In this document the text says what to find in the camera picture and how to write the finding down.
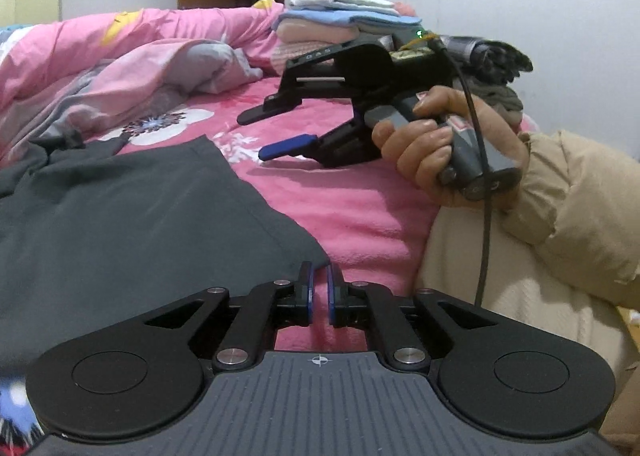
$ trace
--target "hand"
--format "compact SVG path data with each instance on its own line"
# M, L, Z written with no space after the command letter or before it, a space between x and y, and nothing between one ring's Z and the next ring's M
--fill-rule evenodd
M474 105L484 140L491 142L500 153L513 160L523 173L526 172L529 165L527 146L491 106L478 97L474 97ZM428 118L441 113L456 113L471 120L462 91L434 86L415 106L414 114ZM376 125L372 135L383 159L395 163L398 172L424 189L434 203L444 207L481 208L482 202L471 202L455 189L444 187L438 181L438 174L451 158L452 137L453 131L449 126L438 128L430 119L411 122L397 131L391 122L383 121ZM503 210L510 209L515 205L517 195L518 188L497 194L494 204Z

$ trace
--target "black cable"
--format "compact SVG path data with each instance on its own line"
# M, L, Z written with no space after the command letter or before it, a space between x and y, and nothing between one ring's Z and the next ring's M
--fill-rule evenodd
M486 149L484 147L484 137L482 136L482 129L480 128L480 121L478 120L478 113L476 112L476 106L474 105L473 97L471 97L471 90L466 83L465 77L460 70L458 63L451 57L449 50L444 45L440 38L432 38L428 41L429 48L434 52L441 53L447 61L452 65L456 75L460 79L462 84L462 90L465 93L466 105L469 108L469 115L471 116L471 123L473 124L474 131L476 133L476 142L478 143L478 150L480 153L480 165L482 166L482 180L484 181L484 228L482 231L482 255L480 261L480 275L478 277L478 287L476 288L476 298L474 299L474 305L482 306L482 297L484 296L484 287L486 286L486 274L489 268L489 248L491 240L491 214L492 214L492 201L491 201L491 177L489 160L486 156Z

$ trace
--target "puffy jacket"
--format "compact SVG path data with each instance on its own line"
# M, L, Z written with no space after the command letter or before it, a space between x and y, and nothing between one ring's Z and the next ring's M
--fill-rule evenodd
M640 309L640 163L567 131L521 138L530 164L504 229L532 245L560 281ZM601 433L640 455L640 366Z

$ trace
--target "gray ribbed panel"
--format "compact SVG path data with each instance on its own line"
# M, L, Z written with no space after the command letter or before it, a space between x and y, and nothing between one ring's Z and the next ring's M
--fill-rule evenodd
M459 420L427 380L371 353L270 352L214 379L180 422L146 439L81 446L50 437L35 456L613 456L592 433L549 444L494 438Z

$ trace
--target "finger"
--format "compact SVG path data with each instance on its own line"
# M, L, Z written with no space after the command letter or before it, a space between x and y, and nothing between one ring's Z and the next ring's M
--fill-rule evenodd
M373 128L371 139L373 140L373 143L378 147L378 149L382 149L382 146L384 146L386 141L389 140L389 137L394 134L394 131L395 128L393 122L379 122Z
M438 175L451 159L451 146L443 146L433 155L422 159L415 173L415 183L424 189L430 198L440 205L451 205L452 190L444 187L438 180Z
M441 147L450 144L452 138L453 131L449 126L421 135L400 155L397 163L398 172L404 178L414 180L420 163Z
M382 158L393 163L398 162L400 155L404 153L404 150L407 149L412 142L420 135L433 131L437 127L438 125L432 120L408 123L391 135L384 146L382 146L382 149L380 149Z
M414 107L418 117L433 117L441 113L456 113L467 118L469 108L465 94L447 86L434 86Z

